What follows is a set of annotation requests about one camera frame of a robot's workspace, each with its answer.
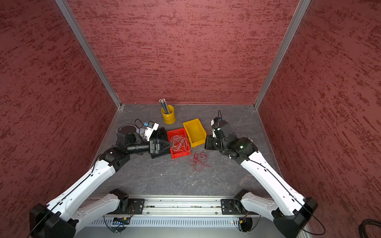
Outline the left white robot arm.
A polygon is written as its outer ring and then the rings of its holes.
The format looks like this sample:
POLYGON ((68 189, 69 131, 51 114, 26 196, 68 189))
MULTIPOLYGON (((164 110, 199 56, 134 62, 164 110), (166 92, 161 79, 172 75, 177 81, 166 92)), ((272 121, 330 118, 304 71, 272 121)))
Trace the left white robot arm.
POLYGON ((33 238, 73 238, 97 218, 116 210, 127 211, 129 196, 114 189, 105 197, 80 208, 83 202, 108 178, 130 160, 131 154, 159 154, 172 143, 151 134, 157 125, 147 128, 144 137, 132 126, 117 131, 115 146, 102 153, 93 166, 72 186, 46 205, 38 203, 29 212, 30 233, 33 238))

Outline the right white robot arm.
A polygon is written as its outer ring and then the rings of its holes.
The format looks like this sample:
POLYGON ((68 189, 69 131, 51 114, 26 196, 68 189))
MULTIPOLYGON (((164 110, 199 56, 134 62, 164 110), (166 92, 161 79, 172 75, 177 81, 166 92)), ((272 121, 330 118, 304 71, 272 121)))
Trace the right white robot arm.
POLYGON ((256 213, 272 221, 286 238, 296 238, 318 207, 312 197, 304 197, 292 188, 267 162, 247 137, 238 138, 229 123, 221 117, 211 121, 212 134, 207 135, 206 150, 216 150, 247 170, 270 195, 265 199, 246 189, 234 197, 236 211, 256 213))

